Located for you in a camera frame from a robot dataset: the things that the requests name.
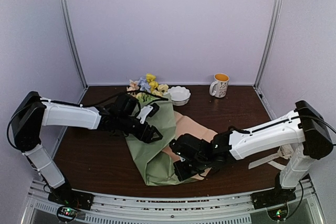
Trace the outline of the green and pink wrapping paper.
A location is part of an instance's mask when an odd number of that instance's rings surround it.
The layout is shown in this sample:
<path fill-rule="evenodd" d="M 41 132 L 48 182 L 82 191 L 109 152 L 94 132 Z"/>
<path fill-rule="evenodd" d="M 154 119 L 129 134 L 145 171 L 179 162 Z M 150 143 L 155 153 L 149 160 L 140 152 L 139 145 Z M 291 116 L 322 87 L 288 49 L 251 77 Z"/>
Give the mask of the green and pink wrapping paper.
<path fill-rule="evenodd" d="M 159 101 L 159 111 L 146 120 L 149 125 L 158 129 L 163 138 L 147 144 L 139 141 L 131 134 L 127 136 L 125 139 L 132 159 L 147 186 L 179 185 L 203 180 L 210 172 L 210 168 L 205 169 L 205 172 L 200 175 L 196 174 L 182 182 L 178 180 L 173 163 L 181 159 L 172 152 L 169 142 L 185 133 L 210 142 L 217 133 L 190 117 L 175 112 L 171 96 L 165 94 L 163 97 L 168 100 Z"/>

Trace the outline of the peach flower stem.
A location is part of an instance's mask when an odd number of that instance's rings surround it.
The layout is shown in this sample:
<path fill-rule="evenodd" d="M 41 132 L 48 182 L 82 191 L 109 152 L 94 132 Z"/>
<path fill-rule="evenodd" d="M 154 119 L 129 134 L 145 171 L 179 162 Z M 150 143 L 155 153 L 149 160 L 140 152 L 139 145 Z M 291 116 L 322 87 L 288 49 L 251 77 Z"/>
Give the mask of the peach flower stem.
<path fill-rule="evenodd" d="M 133 81 L 130 80 L 129 86 L 127 87 L 127 91 L 128 92 L 135 92 L 138 91 L 140 89 L 139 87 L 139 81 Z"/>

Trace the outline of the bright yellow flower stem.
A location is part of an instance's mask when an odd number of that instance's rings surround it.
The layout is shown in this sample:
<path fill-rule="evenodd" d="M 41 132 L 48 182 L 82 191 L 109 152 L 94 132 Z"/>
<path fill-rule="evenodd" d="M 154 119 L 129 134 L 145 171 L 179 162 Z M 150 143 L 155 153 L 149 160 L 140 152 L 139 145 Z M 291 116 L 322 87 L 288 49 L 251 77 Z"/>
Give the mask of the bright yellow flower stem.
<path fill-rule="evenodd" d="M 146 74 L 146 80 L 150 86 L 151 92 L 154 91 L 159 86 L 158 82 L 156 81 L 156 76 L 151 73 Z"/>

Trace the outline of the white patterned mug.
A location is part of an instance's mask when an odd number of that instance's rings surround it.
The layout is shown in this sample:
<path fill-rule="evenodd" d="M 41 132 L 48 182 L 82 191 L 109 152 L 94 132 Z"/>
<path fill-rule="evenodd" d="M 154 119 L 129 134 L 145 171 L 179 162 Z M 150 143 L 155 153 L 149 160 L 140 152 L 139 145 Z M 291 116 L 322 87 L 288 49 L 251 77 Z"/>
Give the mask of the white patterned mug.
<path fill-rule="evenodd" d="M 209 94 L 215 98 L 224 98 L 227 93 L 229 76 L 223 73 L 214 75 L 214 81 L 209 86 Z"/>

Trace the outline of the white printed ribbon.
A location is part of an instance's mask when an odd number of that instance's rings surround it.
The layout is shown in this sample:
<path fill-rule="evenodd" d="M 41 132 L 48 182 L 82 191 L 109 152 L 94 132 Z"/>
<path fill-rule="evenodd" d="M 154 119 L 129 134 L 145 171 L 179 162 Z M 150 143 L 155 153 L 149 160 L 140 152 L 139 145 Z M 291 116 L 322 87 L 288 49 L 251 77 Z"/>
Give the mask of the white printed ribbon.
<path fill-rule="evenodd" d="M 285 160 L 289 160 L 293 154 L 294 154 L 294 150 L 291 147 L 291 145 L 289 144 L 283 145 L 277 150 L 276 153 L 249 163 L 248 169 L 253 169 L 263 164 L 269 164 L 278 170 L 284 170 L 286 166 L 275 162 L 275 159 L 283 158 Z"/>

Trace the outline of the cream yellow rose stem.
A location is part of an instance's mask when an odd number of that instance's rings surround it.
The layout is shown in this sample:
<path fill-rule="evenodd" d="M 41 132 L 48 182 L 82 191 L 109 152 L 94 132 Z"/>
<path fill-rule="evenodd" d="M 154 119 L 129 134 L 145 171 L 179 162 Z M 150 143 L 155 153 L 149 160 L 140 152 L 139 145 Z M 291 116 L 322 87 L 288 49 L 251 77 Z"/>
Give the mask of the cream yellow rose stem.
<path fill-rule="evenodd" d="M 153 90 L 153 94 L 157 95 L 157 96 L 164 96 L 167 91 L 169 89 L 169 86 L 167 84 L 159 84 L 154 90 Z"/>

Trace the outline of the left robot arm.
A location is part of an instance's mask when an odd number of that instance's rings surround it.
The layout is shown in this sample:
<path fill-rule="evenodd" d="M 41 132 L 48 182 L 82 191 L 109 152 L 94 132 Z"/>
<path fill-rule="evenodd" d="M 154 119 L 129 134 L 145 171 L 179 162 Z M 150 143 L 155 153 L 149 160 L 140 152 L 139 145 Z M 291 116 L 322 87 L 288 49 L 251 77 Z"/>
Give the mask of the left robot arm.
<path fill-rule="evenodd" d="M 31 91 L 7 125 L 7 139 L 12 147 L 33 164 L 46 183 L 55 189 L 56 198 L 64 205 L 75 201 L 75 192 L 65 186 L 65 176 L 43 146 L 41 137 L 46 128 L 120 131 L 146 144 L 163 138 L 157 127 L 147 122 L 157 113 L 159 105 L 141 106 L 128 92 L 113 95 L 113 98 L 115 101 L 107 105 L 84 105 L 44 98 L 37 91 Z"/>

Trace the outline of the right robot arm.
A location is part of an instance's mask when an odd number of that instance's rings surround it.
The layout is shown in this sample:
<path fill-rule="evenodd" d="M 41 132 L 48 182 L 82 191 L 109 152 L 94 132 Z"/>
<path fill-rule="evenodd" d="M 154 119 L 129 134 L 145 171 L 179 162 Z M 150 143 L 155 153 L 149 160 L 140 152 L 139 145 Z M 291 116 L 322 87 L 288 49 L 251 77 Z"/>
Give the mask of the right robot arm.
<path fill-rule="evenodd" d="M 329 131 L 331 126 L 308 102 L 296 102 L 296 108 L 273 121 L 240 130 L 231 126 L 216 134 L 210 142 L 183 134 L 170 141 L 179 181 L 200 175 L 207 168 L 222 168 L 253 154 L 287 144 L 296 144 L 287 166 L 279 173 L 276 187 L 269 192 L 272 203 L 279 204 L 289 196 L 314 161 L 328 156 L 334 148 Z"/>

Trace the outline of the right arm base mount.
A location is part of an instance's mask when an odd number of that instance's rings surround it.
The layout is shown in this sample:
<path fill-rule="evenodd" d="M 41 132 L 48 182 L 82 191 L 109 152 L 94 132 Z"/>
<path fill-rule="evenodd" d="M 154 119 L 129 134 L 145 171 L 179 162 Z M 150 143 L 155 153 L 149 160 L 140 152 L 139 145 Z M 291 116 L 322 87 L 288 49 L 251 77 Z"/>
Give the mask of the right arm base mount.
<path fill-rule="evenodd" d="M 283 189 L 278 178 L 275 181 L 275 187 L 273 189 L 251 194 L 254 209 L 272 207 L 295 199 L 295 189 Z"/>

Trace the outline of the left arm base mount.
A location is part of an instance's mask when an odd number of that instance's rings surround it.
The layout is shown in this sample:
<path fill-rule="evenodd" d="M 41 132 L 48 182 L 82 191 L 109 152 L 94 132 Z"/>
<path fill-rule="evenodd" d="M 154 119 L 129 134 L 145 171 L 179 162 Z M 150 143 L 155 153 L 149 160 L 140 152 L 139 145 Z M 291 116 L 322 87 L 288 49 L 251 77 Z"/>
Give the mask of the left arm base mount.
<path fill-rule="evenodd" d="M 51 187 L 48 183 L 46 183 L 46 186 L 50 190 L 49 201 L 76 209 L 91 209 L 94 195 L 73 190 L 68 179 L 65 178 L 65 182 L 57 188 Z"/>

